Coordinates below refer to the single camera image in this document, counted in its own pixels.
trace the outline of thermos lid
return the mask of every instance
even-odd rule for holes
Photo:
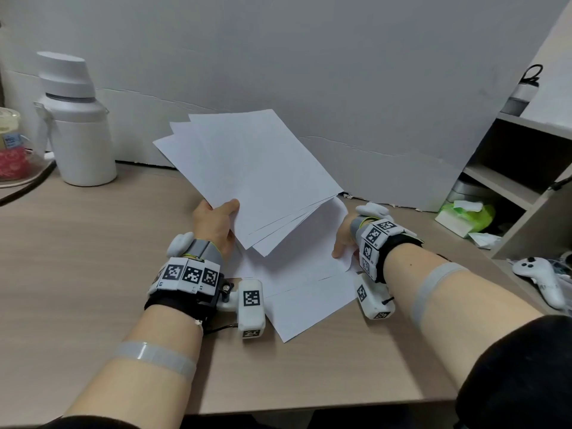
[[[84,59],[49,51],[37,54],[39,78],[46,93],[65,98],[95,98],[96,89]]]

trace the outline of white board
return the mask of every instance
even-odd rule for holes
[[[9,105],[88,61],[116,156],[187,113],[272,108],[346,190],[436,210],[569,0],[0,0]]]

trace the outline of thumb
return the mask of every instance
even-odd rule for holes
[[[334,259],[337,259],[342,254],[344,254],[345,249],[346,249],[346,246],[344,244],[342,244],[341,241],[336,240],[336,243],[333,245],[332,257]]]
[[[216,210],[222,212],[225,215],[230,215],[233,212],[238,211],[239,207],[240,207],[239,201],[234,198],[231,201],[223,203],[218,208],[216,208]]]

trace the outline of black sleeve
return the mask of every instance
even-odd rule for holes
[[[52,420],[39,429],[139,429],[130,423],[95,415],[73,415]]]
[[[491,345],[455,409],[469,429],[572,427],[572,318],[544,316]]]

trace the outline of white thermos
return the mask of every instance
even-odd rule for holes
[[[34,102],[40,116],[36,152],[49,139],[62,179],[71,185],[106,184],[117,176],[107,120],[96,100],[85,60],[55,52],[38,52],[39,78],[46,94]]]

